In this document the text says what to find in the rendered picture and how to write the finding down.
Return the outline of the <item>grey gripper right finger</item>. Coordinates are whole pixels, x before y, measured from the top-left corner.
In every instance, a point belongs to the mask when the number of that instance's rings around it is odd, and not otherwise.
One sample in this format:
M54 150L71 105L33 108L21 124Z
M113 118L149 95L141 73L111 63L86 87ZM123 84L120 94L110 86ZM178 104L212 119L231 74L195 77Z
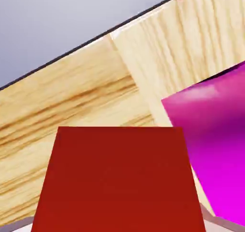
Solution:
M207 232L245 232L245 226L211 215L201 203L200 208Z

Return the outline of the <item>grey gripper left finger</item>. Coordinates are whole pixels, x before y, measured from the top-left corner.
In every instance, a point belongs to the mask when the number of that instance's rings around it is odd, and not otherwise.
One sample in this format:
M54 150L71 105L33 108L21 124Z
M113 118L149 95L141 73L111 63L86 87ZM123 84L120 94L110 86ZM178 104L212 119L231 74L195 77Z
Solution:
M25 227L29 224L32 224L33 217L27 217L19 221L12 222L10 224L6 224L0 227L0 232L13 232L17 229Z

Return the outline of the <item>small red cube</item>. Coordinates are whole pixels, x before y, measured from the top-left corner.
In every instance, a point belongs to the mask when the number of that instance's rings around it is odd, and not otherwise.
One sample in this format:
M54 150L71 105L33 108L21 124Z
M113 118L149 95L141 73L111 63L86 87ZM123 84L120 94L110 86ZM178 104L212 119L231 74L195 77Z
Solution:
M206 232L182 129L59 127L31 232Z

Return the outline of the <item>small magenta cube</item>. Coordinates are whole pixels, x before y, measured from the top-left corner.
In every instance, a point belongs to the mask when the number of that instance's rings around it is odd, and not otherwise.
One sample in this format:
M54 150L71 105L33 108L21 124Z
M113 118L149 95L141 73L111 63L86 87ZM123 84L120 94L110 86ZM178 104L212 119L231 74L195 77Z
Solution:
M214 214L245 226L245 61L162 104Z

